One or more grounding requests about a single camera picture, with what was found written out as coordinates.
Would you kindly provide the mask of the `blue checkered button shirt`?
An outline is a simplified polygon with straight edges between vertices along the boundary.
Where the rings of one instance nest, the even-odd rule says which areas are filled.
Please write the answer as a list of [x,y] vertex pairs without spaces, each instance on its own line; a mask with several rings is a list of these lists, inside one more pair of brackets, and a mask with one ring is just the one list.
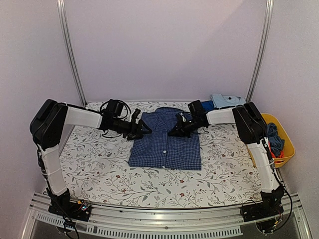
[[130,167],[201,170],[199,135],[169,136],[177,124],[177,115],[191,119],[181,109],[160,107],[151,113],[142,113],[141,119],[152,130],[141,139],[135,139],[128,164]]

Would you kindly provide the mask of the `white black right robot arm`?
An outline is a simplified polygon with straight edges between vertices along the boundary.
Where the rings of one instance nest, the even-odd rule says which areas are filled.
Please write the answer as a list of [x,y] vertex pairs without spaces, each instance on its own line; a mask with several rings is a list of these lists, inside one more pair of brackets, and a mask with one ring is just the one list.
[[177,114],[177,124],[169,131],[169,136],[190,137],[201,127],[234,123],[240,140],[248,147],[253,156],[261,179],[262,203],[258,213],[268,217],[277,209],[277,203],[284,195],[284,187],[278,179],[275,161],[271,155],[269,140],[266,134],[267,124],[253,102],[232,108],[206,111],[197,100],[188,104],[192,118],[187,120]]

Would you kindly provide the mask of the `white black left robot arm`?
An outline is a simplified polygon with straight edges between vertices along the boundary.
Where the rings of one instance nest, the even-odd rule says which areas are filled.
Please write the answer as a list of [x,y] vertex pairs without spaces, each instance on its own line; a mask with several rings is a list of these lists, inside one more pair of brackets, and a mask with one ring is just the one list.
[[152,130],[137,119],[140,110],[127,110],[128,118],[122,116],[127,104],[110,99],[99,111],[48,99],[44,102],[30,124],[30,133],[37,146],[38,162],[47,182],[47,193],[54,206],[63,216],[74,212],[70,192],[65,184],[59,160],[59,144],[66,125],[85,126],[103,132],[114,131],[127,140],[141,139]]

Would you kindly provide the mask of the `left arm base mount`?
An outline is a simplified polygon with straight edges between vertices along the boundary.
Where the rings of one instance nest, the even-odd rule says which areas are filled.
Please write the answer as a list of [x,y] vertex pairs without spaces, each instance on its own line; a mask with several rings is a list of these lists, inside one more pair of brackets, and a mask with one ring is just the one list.
[[68,219],[75,219],[79,221],[88,222],[91,216],[91,204],[87,201],[80,200],[71,202],[70,197],[67,196],[50,196],[51,203],[48,211],[52,214],[66,217]]

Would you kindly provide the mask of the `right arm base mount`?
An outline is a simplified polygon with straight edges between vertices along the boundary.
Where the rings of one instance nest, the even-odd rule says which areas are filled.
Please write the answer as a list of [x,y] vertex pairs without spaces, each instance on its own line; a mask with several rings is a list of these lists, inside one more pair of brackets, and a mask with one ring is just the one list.
[[283,212],[281,202],[270,208],[264,202],[256,203],[251,199],[245,201],[240,208],[244,222],[255,221],[257,230],[263,234],[271,234],[277,229],[282,222]]

